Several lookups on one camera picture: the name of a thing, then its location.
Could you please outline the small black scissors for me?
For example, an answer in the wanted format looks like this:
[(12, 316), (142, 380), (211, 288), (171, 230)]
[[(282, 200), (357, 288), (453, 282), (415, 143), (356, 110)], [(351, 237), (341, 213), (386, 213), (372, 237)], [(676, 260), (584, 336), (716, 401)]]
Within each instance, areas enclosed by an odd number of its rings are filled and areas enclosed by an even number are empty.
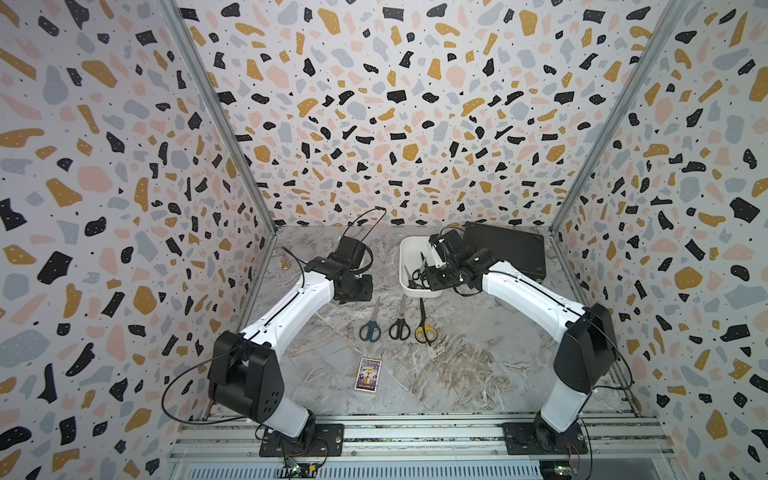
[(414, 286), (415, 286), (415, 289), (418, 289), (418, 290), (429, 290), (430, 286), (429, 286), (428, 275), (427, 275), (428, 264), (426, 261), (426, 257), (423, 253), (420, 254), (420, 258), (421, 258), (420, 267), (415, 269), (411, 273), (414, 284), (415, 284)]

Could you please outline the aluminium rail frame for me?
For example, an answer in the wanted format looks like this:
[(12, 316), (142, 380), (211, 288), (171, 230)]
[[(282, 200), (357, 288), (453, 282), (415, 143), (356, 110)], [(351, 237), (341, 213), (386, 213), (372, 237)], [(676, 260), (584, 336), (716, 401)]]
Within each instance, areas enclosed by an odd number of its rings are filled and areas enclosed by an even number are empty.
[(185, 427), (170, 479), (682, 479), (650, 418), (584, 414), (554, 452), (536, 449), (525, 414), (336, 415), (306, 452), (247, 422)]

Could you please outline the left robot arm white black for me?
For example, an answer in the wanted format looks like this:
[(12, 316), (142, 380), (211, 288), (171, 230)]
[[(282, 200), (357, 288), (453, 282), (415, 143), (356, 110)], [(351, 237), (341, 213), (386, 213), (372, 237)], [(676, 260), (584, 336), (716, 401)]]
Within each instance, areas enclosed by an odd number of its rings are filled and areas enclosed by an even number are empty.
[(329, 258), (317, 257), (288, 293), (242, 331), (222, 333), (208, 371), (216, 404), (291, 440), (314, 435), (314, 419), (285, 393), (281, 358), (308, 321), (326, 304), (367, 302), (373, 278)]

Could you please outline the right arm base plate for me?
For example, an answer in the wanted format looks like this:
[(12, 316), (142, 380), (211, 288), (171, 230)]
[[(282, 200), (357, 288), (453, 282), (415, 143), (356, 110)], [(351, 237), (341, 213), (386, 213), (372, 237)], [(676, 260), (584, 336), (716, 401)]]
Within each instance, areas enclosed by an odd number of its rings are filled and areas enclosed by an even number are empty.
[(558, 433), (546, 422), (507, 422), (502, 437), (508, 455), (579, 455), (588, 452), (586, 434), (575, 422), (565, 432)]

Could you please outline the blue handled scissors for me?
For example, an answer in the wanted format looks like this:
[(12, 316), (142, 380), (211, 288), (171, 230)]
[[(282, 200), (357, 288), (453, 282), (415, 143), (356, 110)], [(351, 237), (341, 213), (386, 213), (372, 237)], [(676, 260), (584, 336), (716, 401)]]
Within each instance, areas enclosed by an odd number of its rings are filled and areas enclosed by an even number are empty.
[(358, 335), (361, 341), (364, 342), (377, 342), (381, 337), (381, 328), (377, 322), (378, 313), (380, 309), (380, 299), (377, 299), (370, 319), (360, 327)]

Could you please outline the yellow black handled scissors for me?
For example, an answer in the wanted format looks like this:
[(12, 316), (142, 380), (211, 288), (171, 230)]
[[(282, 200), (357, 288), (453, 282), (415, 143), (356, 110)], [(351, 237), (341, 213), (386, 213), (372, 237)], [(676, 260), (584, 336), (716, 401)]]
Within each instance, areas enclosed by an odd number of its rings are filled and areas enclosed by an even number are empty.
[(432, 345), (438, 338), (437, 330), (427, 323), (424, 299), (419, 299), (420, 323), (414, 332), (414, 338), (420, 344)]

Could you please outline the black hard case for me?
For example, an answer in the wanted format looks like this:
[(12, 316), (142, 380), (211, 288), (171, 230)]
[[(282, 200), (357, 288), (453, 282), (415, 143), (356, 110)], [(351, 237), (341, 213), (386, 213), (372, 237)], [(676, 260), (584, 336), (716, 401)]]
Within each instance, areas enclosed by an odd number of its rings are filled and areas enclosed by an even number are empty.
[(543, 235), (477, 222), (467, 222), (463, 229), (478, 249), (487, 248), (496, 260), (509, 262), (535, 281), (546, 278)]

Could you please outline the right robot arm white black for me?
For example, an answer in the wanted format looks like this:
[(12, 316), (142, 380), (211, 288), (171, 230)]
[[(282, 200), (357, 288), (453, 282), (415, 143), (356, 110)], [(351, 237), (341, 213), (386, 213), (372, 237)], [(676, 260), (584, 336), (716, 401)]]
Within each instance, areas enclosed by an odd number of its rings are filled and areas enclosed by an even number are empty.
[(567, 435), (578, 431), (577, 419), (583, 407), (618, 358), (609, 310), (599, 303), (587, 307), (571, 301), (511, 263), (495, 259), (487, 249), (461, 261), (425, 263), (423, 271), (430, 290), (466, 285), (486, 293), (523, 313), (557, 342), (553, 361), (556, 381), (524, 442), (547, 453), (566, 446)]

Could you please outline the white plastic storage box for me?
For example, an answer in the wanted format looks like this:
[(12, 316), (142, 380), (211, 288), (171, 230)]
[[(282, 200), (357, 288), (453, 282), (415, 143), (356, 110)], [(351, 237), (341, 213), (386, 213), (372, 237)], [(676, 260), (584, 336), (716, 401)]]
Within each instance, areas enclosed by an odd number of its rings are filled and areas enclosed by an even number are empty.
[(412, 298), (436, 298), (451, 284), (440, 276), (445, 263), (429, 236), (409, 236), (399, 246), (399, 282), (403, 294)]

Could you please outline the black handled large scissors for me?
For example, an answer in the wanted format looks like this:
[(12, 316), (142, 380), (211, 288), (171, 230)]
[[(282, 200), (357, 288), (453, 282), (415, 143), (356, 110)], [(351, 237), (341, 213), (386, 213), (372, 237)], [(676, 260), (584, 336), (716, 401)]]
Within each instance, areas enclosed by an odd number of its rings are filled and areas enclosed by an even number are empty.
[(389, 336), (392, 340), (405, 341), (411, 335), (411, 328), (405, 320), (407, 299), (408, 297), (406, 295), (401, 297), (396, 319), (389, 328)]

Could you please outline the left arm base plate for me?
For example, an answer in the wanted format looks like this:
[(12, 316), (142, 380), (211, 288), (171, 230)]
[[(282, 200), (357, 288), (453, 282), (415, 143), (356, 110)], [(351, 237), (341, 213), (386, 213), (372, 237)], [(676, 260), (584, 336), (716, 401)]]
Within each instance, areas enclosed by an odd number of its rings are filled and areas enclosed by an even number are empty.
[(339, 457), (342, 454), (344, 434), (345, 426), (342, 423), (310, 424), (296, 438), (268, 429), (263, 434), (259, 456)]

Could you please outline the colourful card pack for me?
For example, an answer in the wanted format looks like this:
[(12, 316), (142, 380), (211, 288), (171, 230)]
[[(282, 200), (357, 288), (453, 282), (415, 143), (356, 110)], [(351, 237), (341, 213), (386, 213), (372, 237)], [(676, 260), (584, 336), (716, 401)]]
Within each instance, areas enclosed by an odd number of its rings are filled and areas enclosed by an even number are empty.
[(381, 367), (382, 361), (379, 359), (362, 358), (358, 367), (354, 389), (375, 393), (378, 390)]

